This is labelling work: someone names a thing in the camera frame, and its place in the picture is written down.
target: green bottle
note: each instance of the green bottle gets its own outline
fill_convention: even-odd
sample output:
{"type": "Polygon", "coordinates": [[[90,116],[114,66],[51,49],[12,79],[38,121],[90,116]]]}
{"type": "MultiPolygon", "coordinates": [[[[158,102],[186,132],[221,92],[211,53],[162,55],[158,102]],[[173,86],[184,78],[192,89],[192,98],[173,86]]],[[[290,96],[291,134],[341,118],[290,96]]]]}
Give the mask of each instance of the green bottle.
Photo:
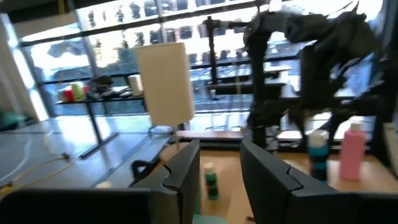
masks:
{"type": "Polygon", "coordinates": [[[218,199],[217,176],[212,162],[205,164],[205,180],[209,200],[218,199]]]}

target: teal bottle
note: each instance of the teal bottle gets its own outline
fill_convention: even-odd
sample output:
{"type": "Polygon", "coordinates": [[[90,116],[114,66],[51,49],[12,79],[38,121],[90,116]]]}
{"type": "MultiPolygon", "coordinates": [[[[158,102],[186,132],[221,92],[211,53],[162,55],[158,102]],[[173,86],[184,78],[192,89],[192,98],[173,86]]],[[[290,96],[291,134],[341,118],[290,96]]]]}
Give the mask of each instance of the teal bottle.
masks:
{"type": "Polygon", "coordinates": [[[308,136],[308,154],[310,156],[310,175],[327,184],[329,150],[322,131],[316,130],[308,136]]]}
{"type": "Polygon", "coordinates": [[[209,200],[218,199],[217,175],[213,163],[205,164],[205,180],[209,200]]]}

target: white bottle cap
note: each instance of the white bottle cap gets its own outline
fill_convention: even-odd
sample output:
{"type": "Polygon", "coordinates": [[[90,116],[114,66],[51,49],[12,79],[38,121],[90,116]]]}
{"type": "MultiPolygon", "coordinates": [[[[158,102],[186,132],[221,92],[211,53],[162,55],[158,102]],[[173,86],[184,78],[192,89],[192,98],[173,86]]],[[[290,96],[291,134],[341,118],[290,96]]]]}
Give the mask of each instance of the white bottle cap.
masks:
{"type": "Polygon", "coordinates": [[[214,164],[212,162],[206,163],[203,167],[205,168],[206,175],[212,175],[216,173],[214,170],[214,164]]]}
{"type": "Polygon", "coordinates": [[[308,136],[308,145],[310,147],[322,147],[326,144],[324,131],[316,130],[308,136]]]}
{"type": "Polygon", "coordinates": [[[360,121],[353,121],[351,126],[349,127],[351,131],[361,131],[362,130],[362,123],[360,121]]]}

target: pink bottle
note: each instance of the pink bottle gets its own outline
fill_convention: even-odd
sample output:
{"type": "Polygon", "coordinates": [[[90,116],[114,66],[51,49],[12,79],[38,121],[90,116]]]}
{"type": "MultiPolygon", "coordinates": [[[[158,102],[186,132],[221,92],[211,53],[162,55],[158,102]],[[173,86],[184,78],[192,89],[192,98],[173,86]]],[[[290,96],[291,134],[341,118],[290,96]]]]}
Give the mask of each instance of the pink bottle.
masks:
{"type": "Polygon", "coordinates": [[[344,133],[340,151],[340,177],[359,180],[361,163],[365,155],[366,137],[359,121],[353,121],[344,133]]]}

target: small bottle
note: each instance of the small bottle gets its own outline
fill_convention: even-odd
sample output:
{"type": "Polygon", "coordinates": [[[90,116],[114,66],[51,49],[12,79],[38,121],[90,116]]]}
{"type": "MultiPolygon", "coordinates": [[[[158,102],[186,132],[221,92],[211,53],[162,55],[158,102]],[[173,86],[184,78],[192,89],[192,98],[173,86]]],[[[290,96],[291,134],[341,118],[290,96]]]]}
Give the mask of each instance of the small bottle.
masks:
{"type": "Polygon", "coordinates": [[[340,151],[340,177],[348,180],[359,180],[361,164],[365,156],[366,137],[362,124],[353,121],[344,133],[340,151]]]}
{"type": "Polygon", "coordinates": [[[308,154],[310,156],[310,175],[327,184],[329,150],[323,131],[316,130],[308,136],[308,154]]]}
{"type": "Polygon", "coordinates": [[[212,162],[205,164],[205,180],[207,186],[207,194],[210,200],[218,199],[217,176],[214,171],[212,162]]]}

